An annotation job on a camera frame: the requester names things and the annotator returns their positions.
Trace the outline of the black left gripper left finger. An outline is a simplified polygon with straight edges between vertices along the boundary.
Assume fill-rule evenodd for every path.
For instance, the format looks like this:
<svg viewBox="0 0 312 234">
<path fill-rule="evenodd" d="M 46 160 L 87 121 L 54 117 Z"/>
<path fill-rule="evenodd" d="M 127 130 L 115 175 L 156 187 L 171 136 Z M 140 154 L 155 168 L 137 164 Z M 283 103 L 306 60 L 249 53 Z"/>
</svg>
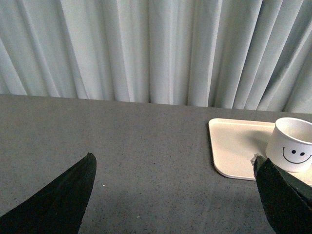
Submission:
<svg viewBox="0 0 312 234">
<path fill-rule="evenodd" d="M 97 170 L 92 153 L 0 218 L 2 234 L 77 234 Z"/>
</svg>

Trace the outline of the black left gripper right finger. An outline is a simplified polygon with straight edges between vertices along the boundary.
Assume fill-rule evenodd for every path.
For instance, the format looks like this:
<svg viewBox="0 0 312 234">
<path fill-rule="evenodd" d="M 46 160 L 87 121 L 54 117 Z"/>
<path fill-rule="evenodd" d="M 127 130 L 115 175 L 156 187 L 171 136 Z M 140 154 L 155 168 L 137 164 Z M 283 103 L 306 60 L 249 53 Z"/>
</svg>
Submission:
<svg viewBox="0 0 312 234">
<path fill-rule="evenodd" d="M 253 173 L 266 219 L 277 234 L 312 232 L 312 188 L 255 154 Z"/>
</svg>

